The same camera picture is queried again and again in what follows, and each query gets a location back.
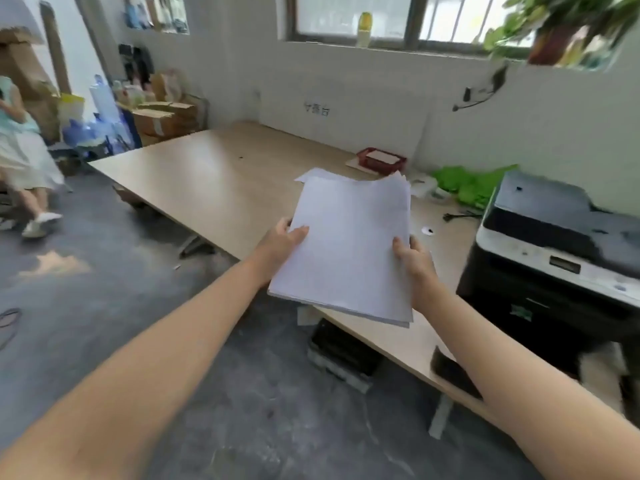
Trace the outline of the person's left forearm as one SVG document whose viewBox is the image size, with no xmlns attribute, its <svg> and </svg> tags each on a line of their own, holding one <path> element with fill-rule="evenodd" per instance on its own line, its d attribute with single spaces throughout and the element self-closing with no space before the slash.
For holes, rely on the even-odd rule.
<svg viewBox="0 0 640 480">
<path fill-rule="evenodd" d="M 255 253 L 117 350 L 0 458 L 0 480 L 130 480 L 278 265 Z"/>
</svg>

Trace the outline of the black and white printer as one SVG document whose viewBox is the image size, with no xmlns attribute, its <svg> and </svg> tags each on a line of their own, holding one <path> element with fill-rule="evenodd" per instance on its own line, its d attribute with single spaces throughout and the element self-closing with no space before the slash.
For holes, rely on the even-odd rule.
<svg viewBox="0 0 640 480">
<path fill-rule="evenodd" d="M 478 313 L 624 414 L 621 373 L 587 356 L 640 339 L 640 218 L 519 170 L 492 193 L 456 290 Z"/>
</svg>

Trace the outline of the green cloth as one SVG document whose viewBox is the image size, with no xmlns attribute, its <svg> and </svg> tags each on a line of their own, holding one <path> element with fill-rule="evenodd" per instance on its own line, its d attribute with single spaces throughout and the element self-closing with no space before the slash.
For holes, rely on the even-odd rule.
<svg viewBox="0 0 640 480">
<path fill-rule="evenodd" d="M 517 164 L 487 172 L 474 172 L 463 166 L 445 166 L 436 169 L 431 176 L 439 188 L 455 195 L 460 204 L 485 210 L 504 175 L 516 169 L 519 169 Z"/>
</svg>

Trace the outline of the window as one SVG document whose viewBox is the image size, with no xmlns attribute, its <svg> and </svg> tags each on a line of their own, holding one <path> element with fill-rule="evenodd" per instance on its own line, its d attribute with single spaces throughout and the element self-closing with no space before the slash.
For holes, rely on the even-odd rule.
<svg viewBox="0 0 640 480">
<path fill-rule="evenodd" d="M 507 0 L 279 0 L 287 41 L 355 47 L 362 12 L 373 16 L 368 48 L 436 54 L 485 54 L 487 30 L 500 26 Z"/>
</svg>

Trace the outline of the white table leg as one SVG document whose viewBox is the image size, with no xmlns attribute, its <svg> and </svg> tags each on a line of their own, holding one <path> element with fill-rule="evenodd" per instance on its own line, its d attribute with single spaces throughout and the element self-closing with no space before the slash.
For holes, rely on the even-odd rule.
<svg viewBox="0 0 640 480">
<path fill-rule="evenodd" d="M 428 434 L 430 437 L 440 440 L 449 421 L 449 417 L 454 407 L 454 402 L 450 396 L 441 393 L 436 410 L 431 418 Z"/>
</svg>

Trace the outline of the person's left hand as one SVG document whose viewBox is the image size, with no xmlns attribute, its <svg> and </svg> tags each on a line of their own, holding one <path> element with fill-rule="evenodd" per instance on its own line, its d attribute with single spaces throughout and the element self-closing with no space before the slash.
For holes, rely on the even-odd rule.
<svg viewBox="0 0 640 480">
<path fill-rule="evenodd" d="M 251 274 L 258 285 L 265 286 L 270 282 L 291 255 L 285 255 L 282 251 L 282 233 L 291 227 L 292 219 L 281 218 L 272 229 L 260 240 L 250 256 L 246 259 Z"/>
</svg>

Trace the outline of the red plastic basket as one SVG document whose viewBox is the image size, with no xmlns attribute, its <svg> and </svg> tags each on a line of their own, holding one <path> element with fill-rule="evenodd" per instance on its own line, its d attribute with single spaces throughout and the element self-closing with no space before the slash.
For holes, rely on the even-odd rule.
<svg viewBox="0 0 640 480">
<path fill-rule="evenodd" d="M 395 153 L 389 153 L 375 147 L 364 148 L 356 153 L 358 165 L 378 175 L 389 176 L 402 172 L 408 159 Z"/>
</svg>

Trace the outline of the large cardboard box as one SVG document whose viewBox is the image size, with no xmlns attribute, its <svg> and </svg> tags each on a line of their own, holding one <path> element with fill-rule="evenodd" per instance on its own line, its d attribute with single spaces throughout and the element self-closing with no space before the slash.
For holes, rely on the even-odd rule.
<svg viewBox="0 0 640 480">
<path fill-rule="evenodd" d="M 35 41 L 21 28 L 0 29 L 0 75 L 12 79 L 45 142 L 55 144 L 61 139 L 60 96 L 36 55 Z"/>
</svg>

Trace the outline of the yellow bottle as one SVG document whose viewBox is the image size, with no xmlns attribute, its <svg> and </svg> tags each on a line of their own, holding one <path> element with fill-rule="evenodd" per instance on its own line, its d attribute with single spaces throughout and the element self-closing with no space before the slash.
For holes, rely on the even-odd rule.
<svg viewBox="0 0 640 480">
<path fill-rule="evenodd" d="M 370 12 L 362 12 L 356 30 L 357 48 L 368 48 L 371 43 L 373 16 Z"/>
</svg>

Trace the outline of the potted green plant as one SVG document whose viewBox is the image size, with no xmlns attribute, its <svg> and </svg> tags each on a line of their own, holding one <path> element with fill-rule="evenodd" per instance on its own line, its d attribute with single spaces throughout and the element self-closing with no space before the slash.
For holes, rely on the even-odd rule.
<svg viewBox="0 0 640 480">
<path fill-rule="evenodd" d="M 503 23 L 487 30 L 484 50 L 512 58 L 532 36 L 527 63 L 601 70 L 640 21 L 640 0 L 507 0 Z"/>
</svg>

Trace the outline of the cardboard boxes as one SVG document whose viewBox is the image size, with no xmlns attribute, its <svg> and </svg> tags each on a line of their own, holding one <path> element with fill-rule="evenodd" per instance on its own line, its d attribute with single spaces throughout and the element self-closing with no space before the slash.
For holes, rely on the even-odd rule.
<svg viewBox="0 0 640 480">
<path fill-rule="evenodd" d="M 209 103 L 186 95 L 180 102 L 146 102 L 131 111 L 141 146 L 188 136 L 207 128 Z"/>
</svg>

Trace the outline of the black box under table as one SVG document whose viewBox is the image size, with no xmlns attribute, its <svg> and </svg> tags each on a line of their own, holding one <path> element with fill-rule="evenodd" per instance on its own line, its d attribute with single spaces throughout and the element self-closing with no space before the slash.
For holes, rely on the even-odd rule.
<svg viewBox="0 0 640 480">
<path fill-rule="evenodd" d="M 361 394 L 372 387 L 372 379 L 384 356 L 326 319 L 316 325 L 308 342 L 307 357 L 316 368 L 345 382 Z"/>
</svg>

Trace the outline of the white packet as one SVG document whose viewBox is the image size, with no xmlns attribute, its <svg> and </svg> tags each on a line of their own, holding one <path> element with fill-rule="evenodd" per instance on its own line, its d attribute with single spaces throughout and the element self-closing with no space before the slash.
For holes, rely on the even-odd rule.
<svg viewBox="0 0 640 480">
<path fill-rule="evenodd" d="M 427 199 L 438 188 L 436 178 L 425 173 L 411 173 L 406 176 L 410 185 L 410 194 L 418 199 Z"/>
</svg>

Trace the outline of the stack of white paper sheets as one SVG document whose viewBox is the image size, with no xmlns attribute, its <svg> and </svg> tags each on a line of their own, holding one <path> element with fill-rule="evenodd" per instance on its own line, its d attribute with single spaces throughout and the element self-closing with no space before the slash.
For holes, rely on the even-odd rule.
<svg viewBox="0 0 640 480">
<path fill-rule="evenodd" d="M 372 321 L 409 328 L 408 276 L 395 237 L 410 237 L 410 184 L 400 172 L 354 180 L 314 168 L 303 183 L 292 227 L 305 240 L 272 279 L 268 293 Z"/>
</svg>

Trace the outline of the person's right forearm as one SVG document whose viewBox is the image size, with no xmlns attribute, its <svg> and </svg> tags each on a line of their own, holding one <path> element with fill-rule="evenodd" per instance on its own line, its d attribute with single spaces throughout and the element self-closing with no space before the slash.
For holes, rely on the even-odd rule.
<svg viewBox="0 0 640 480">
<path fill-rule="evenodd" d="M 413 297 L 507 434 L 546 480 L 640 480 L 640 430 L 440 282 Z"/>
</svg>

